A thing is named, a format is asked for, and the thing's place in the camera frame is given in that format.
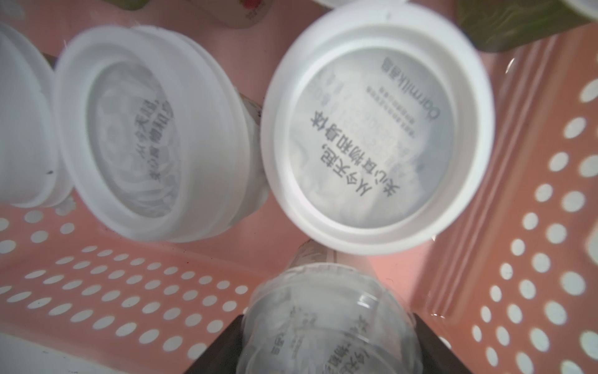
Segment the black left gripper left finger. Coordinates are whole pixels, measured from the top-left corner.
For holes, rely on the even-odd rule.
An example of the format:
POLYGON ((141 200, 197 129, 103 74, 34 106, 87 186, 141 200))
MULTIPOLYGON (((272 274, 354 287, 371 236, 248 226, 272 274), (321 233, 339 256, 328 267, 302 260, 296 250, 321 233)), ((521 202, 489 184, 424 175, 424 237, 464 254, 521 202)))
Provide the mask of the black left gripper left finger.
POLYGON ((185 374, 235 374, 242 352, 242 320, 243 315, 237 316, 185 374))

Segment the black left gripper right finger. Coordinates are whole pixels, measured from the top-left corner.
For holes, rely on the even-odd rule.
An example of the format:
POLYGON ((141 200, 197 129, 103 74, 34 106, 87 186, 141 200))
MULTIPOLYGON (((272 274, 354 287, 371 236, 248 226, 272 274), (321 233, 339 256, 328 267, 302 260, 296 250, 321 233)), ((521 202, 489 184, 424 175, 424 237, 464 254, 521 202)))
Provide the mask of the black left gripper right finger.
POLYGON ((414 319, 422 354, 423 374, 471 374, 420 316, 414 314, 414 319))

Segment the pink perforated plastic basket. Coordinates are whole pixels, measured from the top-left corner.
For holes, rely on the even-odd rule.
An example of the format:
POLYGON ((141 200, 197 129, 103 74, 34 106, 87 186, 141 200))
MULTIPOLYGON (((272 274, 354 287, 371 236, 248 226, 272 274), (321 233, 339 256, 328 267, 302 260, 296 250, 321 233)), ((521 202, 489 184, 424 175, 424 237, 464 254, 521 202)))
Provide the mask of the pink perforated plastic basket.
MULTIPOLYGON (((249 29, 187 1, 4 1, 1 21, 57 57, 93 26, 186 34, 262 101, 285 51, 325 13, 276 1, 249 29)), ((496 97, 491 166, 434 241, 373 267, 474 373, 597 371, 597 26, 482 54, 496 97)), ((275 199, 229 232, 132 242, 79 196, 1 209, 1 371, 182 373, 290 262, 305 236, 275 199)))

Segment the clear lid yogurt cup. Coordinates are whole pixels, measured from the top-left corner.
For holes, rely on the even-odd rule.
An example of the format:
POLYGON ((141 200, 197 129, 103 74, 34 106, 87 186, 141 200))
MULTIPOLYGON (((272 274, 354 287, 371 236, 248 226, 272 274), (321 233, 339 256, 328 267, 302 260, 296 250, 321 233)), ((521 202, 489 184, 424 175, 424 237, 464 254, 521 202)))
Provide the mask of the clear lid yogurt cup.
POLYGON ((253 291, 238 373, 421 373, 413 316, 366 257, 303 243, 253 291))

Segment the green yogurt cup white lid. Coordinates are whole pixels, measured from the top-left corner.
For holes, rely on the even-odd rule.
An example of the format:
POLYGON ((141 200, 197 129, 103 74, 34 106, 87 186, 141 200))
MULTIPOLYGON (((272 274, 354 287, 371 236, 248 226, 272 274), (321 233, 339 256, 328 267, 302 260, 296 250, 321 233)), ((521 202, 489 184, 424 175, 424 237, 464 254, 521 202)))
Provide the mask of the green yogurt cup white lid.
POLYGON ((508 51, 597 21, 596 0, 460 0, 456 21, 476 49, 508 51))

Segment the red label yogurt cup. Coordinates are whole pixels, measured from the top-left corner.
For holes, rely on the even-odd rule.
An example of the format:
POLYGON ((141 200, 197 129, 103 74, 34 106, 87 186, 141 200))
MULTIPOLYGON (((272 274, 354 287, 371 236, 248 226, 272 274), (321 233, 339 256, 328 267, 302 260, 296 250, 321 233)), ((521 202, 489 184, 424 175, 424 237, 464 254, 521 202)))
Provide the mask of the red label yogurt cup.
POLYGON ((244 29, 261 21, 272 7, 273 0, 190 0, 221 23, 244 29))

